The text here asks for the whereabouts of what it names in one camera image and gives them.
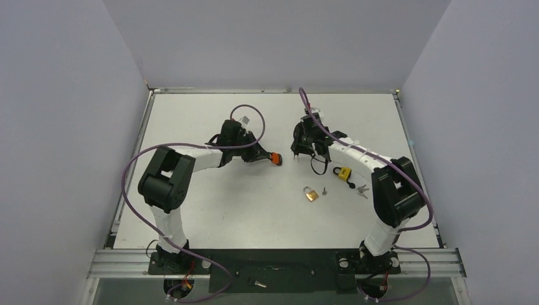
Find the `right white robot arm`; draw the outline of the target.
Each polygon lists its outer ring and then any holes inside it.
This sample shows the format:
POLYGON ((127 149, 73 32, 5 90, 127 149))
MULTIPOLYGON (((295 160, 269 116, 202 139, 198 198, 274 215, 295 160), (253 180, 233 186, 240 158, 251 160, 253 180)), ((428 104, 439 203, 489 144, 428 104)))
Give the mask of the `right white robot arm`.
POLYGON ((358 265, 364 272, 386 271, 392 267, 392 248, 401 231, 425 206, 411 160, 370 152, 340 131, 329 132, 319 116, 301 118, 294 128, 290 149, 296 156, 321 157, 327 163, 343 165, 371 181, 377 219, 358 248, 358 265))

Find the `silver key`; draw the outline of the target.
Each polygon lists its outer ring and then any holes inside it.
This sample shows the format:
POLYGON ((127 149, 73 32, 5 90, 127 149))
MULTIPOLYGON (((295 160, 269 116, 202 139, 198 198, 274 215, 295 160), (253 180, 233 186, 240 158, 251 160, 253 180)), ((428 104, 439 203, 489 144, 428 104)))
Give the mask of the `silver key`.
POLYGON ((356 192, 357 192, 360 196, 362 196, 362 197, 368 199, 367 193, 368 193, 368 191, 369 191, 370 189, 367 187, 366 184, 357 187, 355 190, 356 190, 356 192))

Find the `brass padlock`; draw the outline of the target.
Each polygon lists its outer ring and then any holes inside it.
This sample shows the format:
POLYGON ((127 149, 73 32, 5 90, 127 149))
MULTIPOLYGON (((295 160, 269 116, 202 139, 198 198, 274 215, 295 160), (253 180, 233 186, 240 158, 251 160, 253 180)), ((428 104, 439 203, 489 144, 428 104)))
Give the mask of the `brass padlock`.
POLYGON ((305 194, 309 202, 315 201, 316 199, 319 198, 318 193, 309 186, 306 186, 303 188, 303 193, 305 194))

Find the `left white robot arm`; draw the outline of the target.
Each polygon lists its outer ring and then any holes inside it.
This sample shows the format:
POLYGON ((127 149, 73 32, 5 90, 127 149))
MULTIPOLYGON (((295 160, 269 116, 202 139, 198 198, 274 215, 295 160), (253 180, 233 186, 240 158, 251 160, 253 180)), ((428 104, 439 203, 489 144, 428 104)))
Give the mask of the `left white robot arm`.
POLYGON ((150 206, 159 231, 156 265, 173 273, 186 272, 194 260, 187 253, 189 240, 181 219, 181 205, 187 197, 192 175, 209 168, 221 168, 234 157, 246 163, 269 160, 277 166, 282 164, 282 156, 265 150, 241 121, 225 120, 220 133, 208 144, 208 148, 183 151, 157 148, 139 181, 138 192, 150 206))

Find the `orange padlock with key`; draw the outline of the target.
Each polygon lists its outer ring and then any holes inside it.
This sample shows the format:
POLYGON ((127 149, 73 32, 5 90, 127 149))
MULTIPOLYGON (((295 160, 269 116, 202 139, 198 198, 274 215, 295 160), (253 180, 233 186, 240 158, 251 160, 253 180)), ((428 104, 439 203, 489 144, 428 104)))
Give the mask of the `orange padlock with key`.
POLYGON ((272 152, 269 158, 274 165, 282 166, 283 159, 281 154, 278 154, 277 152, 272 152))

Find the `yellow padlock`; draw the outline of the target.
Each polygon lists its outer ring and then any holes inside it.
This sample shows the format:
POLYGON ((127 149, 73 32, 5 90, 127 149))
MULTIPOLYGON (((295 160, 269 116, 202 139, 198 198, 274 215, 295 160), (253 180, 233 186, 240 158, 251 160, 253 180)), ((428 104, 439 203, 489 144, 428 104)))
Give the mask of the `yellow padlock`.
POLYGON ((350 182, 350 177, 352 173, 351 168, 345 166, 336 166, 333 168, 332 172, 338 177, 339 180, 346 182, 350 189, 355 189, 355 184, 353 182, 350 182))

